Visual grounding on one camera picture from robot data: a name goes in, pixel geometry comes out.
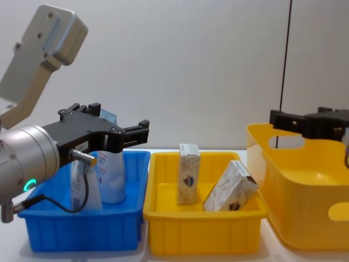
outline white table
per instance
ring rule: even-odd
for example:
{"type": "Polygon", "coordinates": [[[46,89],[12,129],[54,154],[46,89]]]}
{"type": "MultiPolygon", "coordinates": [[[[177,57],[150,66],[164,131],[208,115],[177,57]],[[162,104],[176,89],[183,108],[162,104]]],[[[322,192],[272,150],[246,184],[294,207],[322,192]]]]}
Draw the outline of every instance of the white table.
{"type": "MultiPolygon", "coordinates": [[[[175,150],[149,150],[149,152],[164,152],[175,150]]],[[[246,164],[246,150],[236,150],[244,164],[246,164]]],[[[29,192],[14,199],[14,203],[24,200],[29,192]]],[[[147,246],[147,228],[143,225],[142,241],[135,251],[127,252],[66,252],[66,253],[35,253],[32,252],[25,225],[25,220],[15,217],[10,224],[0,223],[0,261],[3,262],[147,262],[147,261],[321,261],[321,262],[349,262],[349,252],[300,252],[284,247],[272,231],[266,219],[261,224],[260,250],[252,255],[191,255],[191,256],[154,256],[147,246]]]]}

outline black cable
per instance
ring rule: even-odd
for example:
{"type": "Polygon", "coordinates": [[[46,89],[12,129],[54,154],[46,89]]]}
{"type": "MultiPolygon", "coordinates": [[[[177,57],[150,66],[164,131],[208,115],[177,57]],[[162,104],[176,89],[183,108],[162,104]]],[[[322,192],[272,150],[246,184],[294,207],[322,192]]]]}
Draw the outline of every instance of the black cable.
{"type": "MultiPolygon", "coordinates": [[[[290,24],[291,24],[291,11],[292,11],[292,0],[290,0],[290,9],[288,10],[288,24],[287,24],[287,35],[286,35],[286,47],[285,47],[285,58],[284,58],[284,70],[282,71],[282,83],[281,83],[281,96],[280,96],[280,106],[279,111],[282,109],[282,97],[284,95],[284,85],[285,85],[285,74],[286,74],[286,61],[287,61],[287,51],[288,51],[288,38],[290,36],[290,24]]],[[[275,147],[278,148],[279,137],[276,137],[275,147]]]]}
{"type": "Polygon", "coordinates": [[[83,180],[85,182],[85,197],[83,199],[81,206],[78,209],[74,209],[74,210],[67,209],[65,206],[62,206],[60,203],[55,201],[55,199],[52,199],[49,196],[45,196],[43,194],[37,195],[37,196],[30,198],[30,199],[27,199],[27,200],[24,200],[22,202],[22,205],[24,206],[25,209],[27,209],[27,208],[31,207],[32,205],[34,205],[42,200],[47,200],[47,201],[52,202],[53,204],[55,204],[56,206],[58,206],[60,209],[62,209],[65,212],[78,213],[80,210],[82,210],[85,207],[87,199],[88,199],[88,193],[89,193],[87,175],[83,175],[83,180]]]}

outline yellow plastic basket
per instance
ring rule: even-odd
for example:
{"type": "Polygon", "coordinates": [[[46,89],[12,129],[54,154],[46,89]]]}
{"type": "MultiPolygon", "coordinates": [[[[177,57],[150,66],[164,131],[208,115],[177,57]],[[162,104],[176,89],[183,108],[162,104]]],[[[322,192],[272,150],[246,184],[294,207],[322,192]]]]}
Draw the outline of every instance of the yellow plastic basket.
{"type": "Polygon", "coordinates": [[[271,124],[252,124],[247,131],[248,168],[281,240],[297,249],[349,249],[344,144],[304,139],[300,148],[275,149],[270,138],[299,134],[271,124]]]}
{"type": "Polygon", "coordinates": [[[195,205],[177,205],[178,153],[151,156],[143,214],[154,254],[233,254],[258,250],[261,219],[267,216],[256,194],[241,211],[204,212],[202,203],[235,153],[202,152],[195,205]]]}

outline white plastic bottle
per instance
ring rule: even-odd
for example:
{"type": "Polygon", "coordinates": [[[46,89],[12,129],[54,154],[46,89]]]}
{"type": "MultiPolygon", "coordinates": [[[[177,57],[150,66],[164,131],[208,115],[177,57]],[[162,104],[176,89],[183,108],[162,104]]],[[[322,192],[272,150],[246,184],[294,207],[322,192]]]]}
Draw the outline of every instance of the white plastic bottle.
{"type": "MultiPolygon", "coordinates": [[[[83,161],[73,161],[71,163],[70,176],[70,201],[71,208],[78,209],[85,198],[85,181],[83,179],[83,161]]],[[[88,199],[82,210],[101,210],[102,202],[98,187],[97,175],[94,166],[88,168],[88,199]]]]}
{"type": "Polygon", "coordinates": [[[125,199],[125,174],[122,152],[98,152],[97,178],[103,202],[115,204],[125,199]]]}

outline cardboard box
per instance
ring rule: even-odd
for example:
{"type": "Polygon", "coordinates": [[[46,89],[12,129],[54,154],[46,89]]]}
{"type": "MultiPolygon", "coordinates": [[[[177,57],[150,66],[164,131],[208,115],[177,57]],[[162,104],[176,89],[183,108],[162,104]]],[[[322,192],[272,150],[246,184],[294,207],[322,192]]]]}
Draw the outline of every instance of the cardboard box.
{"type": "Polygon", "coordinates": [[[231,160],[222,177],[203,203],[205,211],[242,209],[258,189],[256,181],[238,160],[231,160]]]}
{"type": "Polygon", "coordinates": [[[177,182],[177,203],[195,204],[200,153],[197,145],[179,145],[179,174],[177,182]]]}

